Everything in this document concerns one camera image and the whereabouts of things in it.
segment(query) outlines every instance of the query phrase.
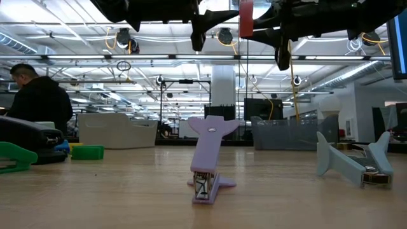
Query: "green object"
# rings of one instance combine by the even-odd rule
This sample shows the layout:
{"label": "green object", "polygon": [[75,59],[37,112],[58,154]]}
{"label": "green object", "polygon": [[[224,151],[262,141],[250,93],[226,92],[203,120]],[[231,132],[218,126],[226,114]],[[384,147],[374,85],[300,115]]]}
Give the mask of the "green object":
{"label": "green object", "polygon": [[104,146],[74,146],[72,148],[72,160],[102,160],[104,158]]}
{"label": "green object", "polygon": [[29,170],[30,165],[37,162],[38,155],[10,142],[0,142],[0,158],[7,158],[9,162],[15,162],[14,165],[0,168],[0,174],[3,174]]}

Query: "computer monitor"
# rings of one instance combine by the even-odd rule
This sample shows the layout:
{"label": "computer monitor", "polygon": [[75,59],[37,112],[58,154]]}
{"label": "computer monitor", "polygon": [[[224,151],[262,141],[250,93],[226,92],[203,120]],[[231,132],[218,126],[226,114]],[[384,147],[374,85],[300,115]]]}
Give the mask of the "computer monitor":
{"label": "computer monitor", "polygon": [[387,22],[390,54],[395,80],[407,79],[407,10]]}
{"label": "computer monitor", "polygon": [[[273,102],[271,120],[282,120],[283,103],[281,99],[270,99]],[[268,99],[244,99],[244,120],[250,121],[252,116],[268,120],[272,112],[272,104]]]}

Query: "white column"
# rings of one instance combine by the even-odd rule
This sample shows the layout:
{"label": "white column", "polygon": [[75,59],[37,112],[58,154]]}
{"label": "white column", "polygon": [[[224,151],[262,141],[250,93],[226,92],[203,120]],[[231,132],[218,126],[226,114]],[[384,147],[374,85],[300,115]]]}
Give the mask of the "white column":
{"label": "white column", "polygon": [[236,104],[236,73],[234,66],[212,66],[212,106]]}

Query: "wooden table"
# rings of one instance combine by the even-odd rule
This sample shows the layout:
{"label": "wooden table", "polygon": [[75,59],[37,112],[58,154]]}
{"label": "wooden table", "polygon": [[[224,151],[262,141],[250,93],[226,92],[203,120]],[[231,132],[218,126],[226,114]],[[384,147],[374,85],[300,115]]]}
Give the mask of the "wooden table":
{"label": "wooden table", "polygon": [[406,228],[407,156],[389,155],[394,187],[360,189],[315,152],[222,148],[219,171],[236,180],[214,205],[192,205],[193,147],[106,151],[0,175],[0,225],[14,228]]}

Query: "ceiling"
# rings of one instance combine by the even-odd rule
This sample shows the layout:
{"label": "ceiling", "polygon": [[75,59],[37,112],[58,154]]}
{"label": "ceiling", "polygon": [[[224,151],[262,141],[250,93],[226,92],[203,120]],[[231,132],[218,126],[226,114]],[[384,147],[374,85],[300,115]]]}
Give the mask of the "ceiling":
{"label": "ceiling", "polygon": [[[58,0],[43,1],[46,9],[40,8],[33,1],[35,0],[2,0],[0,4],[0,32],[7,32],[24,44],[31,46],[47,46],[55,51],[58,55],[126,55],[127,52],[117,45],[113,49],[109,49],[106,43],[114,46],[114,34],[119,28],[129,27],[126,23],[112,24],[99,12],[98,9],[89,0]],[[254,18],[264,13],[270,3],[267,0],[255,1]],[[228,1],[203,0],[200,5],[200,13],[206,9],[209,10],[229,10],[234,5],[230,6]],[[60,24],[60,21],[67,24],[70,29]],[[234,37],[235,51],[231,46],[224,46],[216,39],[216,33],[221,27],[228,27]],[[207,40],[200,53],[192,50],[189,37],[192,33],[190,24],[182,24],[180,22],[170,22],[167,25],[156,22],[145,22],[141,25],[140,32],[135,32],[133,29],[130,33],[139,44],[140,55],[148,54],[185,54],[185,55],[270,55],[274,56],[274,49],[271,46],[257,42],[247,42],[246,40],[237,40],[238,18],[227,21],[224,24],[218,25],[207,33]],[[383,39],[387,39],[386,26],[379,27],[376,32]],[[386,55],[389,55],[388,44],[382,44]],[[0,46],[0,54],[21,54],[15,50]],[[383,55],[378,46],[365,46],[361,40],[350,42],[347,40],[346,31],[333,32],[323,34],[321,38],[302,38],[293,43],[293,55],[335,55],[335,56],[351,56],[351,55]],[[60,67],[49,68],[49,75],[54,75],[55,80],[70,80],[78,78],[80,80],[118,80],[120,71],[116,69],[118,60],[107,62],[106,60],[93,61],[93,66],[84,67],[89,61],[79,60],[75,67],[72,61],[56,61],[58,64],[70,63],[67,67],[60,71]],[[21,60],[1,61],[0,64],[4,68],[9,68],[12,64],[21,62]],[[224,64],[218,60],[196,60],[176,62],[175,60],[157,60],[154,65],[151,65],[150,60],[135,60],[129,61],[132,65],[131,70],[124,72],[121,75],[121,81],[130,78],[133,83],[103,83],[105,90],[156,90],[156,77],[162,75],[165,80],[193,79],[193,80],[210,80],[211,66],[213,64]],[[248,75],[255,77],[256,86],[260,90],[280,90],[287,91],[291,88],[291,70],[279,71],[275,62],[263,61],[255,62],[246,60],[230,61],[227,64],[233,64],[235,71],[240,72],[241,77],[245,76],[245,71],[248,69]],[[316,84],[331,74],[343,69],[351,62],[335,62],[335,61],[294,61],[293,73],[303,79],[304,84]],[[46,68],[38,68],[40,74],[46,74]],[[88,90],[92,85],[80,84],[72,86],[67,83],[61,83],[62,87],[68,90]],[[188,89],[188,90],[204,90],[202,85],[193,84],[179,85],[174,84],[173,89]],[[242,85],[241,90],[245,90],[245,85]],[[248,90],[253,91],[256,88],[250,83]],[[155,98],[160,94],[122,94],[123,98],[137,105],[148,107],[149,111],[154,110],[159,103]],[[121,104],[120,101],[114,98],[102,98],[98,94],[72,95],[72,98],[86,99],[92,102],[101,104]],[[173,98],[167,100],[179,101],[207,101],[208,94],[180,94],[174,95]],[[197,106],[200,114],[202,105]]]}

